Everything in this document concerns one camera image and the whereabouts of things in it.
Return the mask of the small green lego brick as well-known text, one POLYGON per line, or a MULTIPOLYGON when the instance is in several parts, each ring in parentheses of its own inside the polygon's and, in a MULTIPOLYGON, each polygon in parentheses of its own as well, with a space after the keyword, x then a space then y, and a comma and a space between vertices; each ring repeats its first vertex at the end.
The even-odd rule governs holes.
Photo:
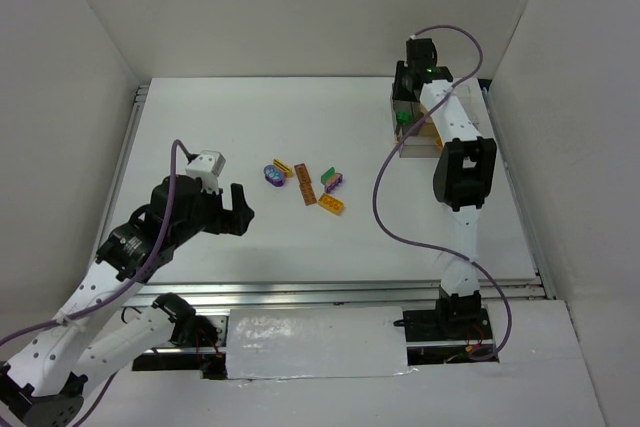
POLYGON ((395 118, 396 118, 396 122, 399 125, 405 125, 407 123, 410 123, 412 121, 412 115, 410 112, 405 112, 405 111, 396 111, 395 112, 395 118))

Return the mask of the yellow 2x3 lego brick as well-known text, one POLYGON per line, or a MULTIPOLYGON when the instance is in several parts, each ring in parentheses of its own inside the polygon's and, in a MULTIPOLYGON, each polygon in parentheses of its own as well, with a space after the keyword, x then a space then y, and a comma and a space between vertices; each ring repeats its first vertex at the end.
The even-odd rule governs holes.
POLYGON ((340 215, 344 209, 344 203, 328 193, 323 193, 318 198, 317 203, 320 207, 334 215, 340 215))

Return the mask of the green sloped lego brick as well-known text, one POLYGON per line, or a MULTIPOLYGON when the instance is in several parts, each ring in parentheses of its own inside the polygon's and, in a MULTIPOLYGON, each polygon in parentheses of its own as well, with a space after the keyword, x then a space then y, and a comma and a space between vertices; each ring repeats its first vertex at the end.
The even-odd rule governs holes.
POLYGON ((335 174, 335 168, 334 167, 330 167, 328 170, 326 170, 322 175, 321 175, 321 183, 323 185, 326 184, 326 182, 335 174))

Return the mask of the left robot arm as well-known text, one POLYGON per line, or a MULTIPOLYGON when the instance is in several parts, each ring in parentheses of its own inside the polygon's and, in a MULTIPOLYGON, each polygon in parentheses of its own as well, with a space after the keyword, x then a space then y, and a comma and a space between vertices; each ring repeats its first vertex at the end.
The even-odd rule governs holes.
POLYGON ((159 295, 115 332, 109 319, 199 233, 242 236, 255 213, 233 183, 232 207, 217 190, 186 175, 165 178, 99 247, 94 262, 56 316, 1 365, 1 401, 26 426, 66 426, 103 381, 148 349, 197 348, 218 339, 217 328, 179 295, 159 295))

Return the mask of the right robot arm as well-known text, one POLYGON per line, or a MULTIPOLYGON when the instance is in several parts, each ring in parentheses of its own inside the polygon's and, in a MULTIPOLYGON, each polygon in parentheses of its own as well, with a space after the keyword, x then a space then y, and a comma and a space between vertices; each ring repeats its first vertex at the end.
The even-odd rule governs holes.
POLYGON ((419 135, 414 125, 429 106, 443 105, 428 119, 433 138, 442 148, 433 176, 433 192, 442 204, 449 228, 448 248, 460 255, 441 254, 443 266, 435 327, 449 337, 470 334, 481 320, 481 294, 476 260, 481 208, 491 192, 497 145, 485 138, 454 93, 453 76, 437 65, 432 40, 410 39, 406 59, 396 64, 391 106, 397 140, 419 135))

